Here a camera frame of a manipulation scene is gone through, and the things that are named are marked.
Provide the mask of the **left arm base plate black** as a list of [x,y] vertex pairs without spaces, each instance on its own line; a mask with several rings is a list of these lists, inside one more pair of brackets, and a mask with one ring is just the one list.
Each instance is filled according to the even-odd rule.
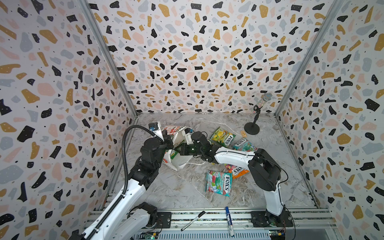
[[172,212],[158,212],[156,229],[170,229],[172,221]]

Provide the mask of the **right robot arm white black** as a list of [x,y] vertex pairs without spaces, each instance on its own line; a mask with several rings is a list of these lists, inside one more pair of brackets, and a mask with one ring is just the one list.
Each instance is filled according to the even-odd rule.
[[192,143],[181,143],[174,149],[182,156],[200,157],[203,161],[215,164],[229,164],[248,170],[256,185],[264,191],[266,213],[252,221],[261,227],[283,225],[290,222],[282,202],[280,182],[282,168],[263,149],[255,152],[230,150],[218,144],[212,144],[202,132],[191,134]]

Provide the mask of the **orange yellow snack packet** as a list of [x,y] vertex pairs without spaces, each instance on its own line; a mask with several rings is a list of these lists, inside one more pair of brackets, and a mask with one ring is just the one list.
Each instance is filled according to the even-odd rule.
[[242,168],[242,167],[237,167],[237,166],[229,165],[229,164],[225,164],[225,167],[229,171],[229,173],[232,174],[233,179],[237,179],[237,178],[249,173],[249,170]]

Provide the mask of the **green yellow spring tea packet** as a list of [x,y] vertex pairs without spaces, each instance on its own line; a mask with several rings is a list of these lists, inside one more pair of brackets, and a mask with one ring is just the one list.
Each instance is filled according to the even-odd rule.
[[178,151],[176,151],[176,150],[171,150],[171,151],[170,151],[170,158],[171,158],[171,160],[173,160],[178,154],[179,154]]

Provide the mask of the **white paper bag red flowers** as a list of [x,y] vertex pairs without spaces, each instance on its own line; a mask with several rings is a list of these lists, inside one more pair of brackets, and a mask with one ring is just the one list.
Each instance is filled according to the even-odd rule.
[[[182,131],[186,127],[187,126],[165,126],[163,128],[163,130],[166,130],[167,134],[172,137],[173,144],[174,144],[174,148],[172,150],[174,150],[175,147],[177,147],[179,144],[186,142],[182,134]],[[178,154],[173,160],[171,160],[170,151],[171,150],[166,151],[163,158],[163,162],[166,166],[168,166],[169,168],[175,171],[179,171],[183,169],[192,158],[195,158],[193,156],[181,156],[180,154]]]

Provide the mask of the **teal pink snack packet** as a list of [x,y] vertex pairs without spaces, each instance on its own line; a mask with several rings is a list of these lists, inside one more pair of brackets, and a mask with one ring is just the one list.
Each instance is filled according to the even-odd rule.
[[246,138],[242,138],[233,146],[233,149],[241,152],[255,152],[258,148]]

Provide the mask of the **yellow green snack packet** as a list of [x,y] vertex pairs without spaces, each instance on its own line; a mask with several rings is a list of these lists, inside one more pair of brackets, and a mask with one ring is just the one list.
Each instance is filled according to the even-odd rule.
[[211,142],[215,142],[222,147],[228,148],[236,135],[222,127],[217,128],[210,137]]

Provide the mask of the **dark green snack packet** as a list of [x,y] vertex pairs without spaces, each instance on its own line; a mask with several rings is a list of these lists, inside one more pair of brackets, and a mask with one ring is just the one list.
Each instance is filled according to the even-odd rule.
[[232,189],[232,174],[208,171],[206,175],[206,192],[229,197]]

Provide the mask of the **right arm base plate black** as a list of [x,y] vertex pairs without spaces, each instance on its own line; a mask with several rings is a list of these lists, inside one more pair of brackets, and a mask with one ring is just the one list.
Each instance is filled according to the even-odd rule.
[[294,226],[293,218],[286,210],[283,210],[279,216],[275,216],[268,211],[252,211],[251,223],[254,228],[283,228]]

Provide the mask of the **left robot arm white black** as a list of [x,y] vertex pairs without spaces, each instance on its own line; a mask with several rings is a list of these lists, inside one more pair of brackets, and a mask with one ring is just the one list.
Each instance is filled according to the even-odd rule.
[[83,233],[71,240],[129,240],[141,229],[153,230],[158,223],[157,207],[146,202],[134,207],[159,174],[165,152],[173,149],[172,137],[162,132],[161,139],[147,139],[141,159],[131,169],[126,182],[107,209]]

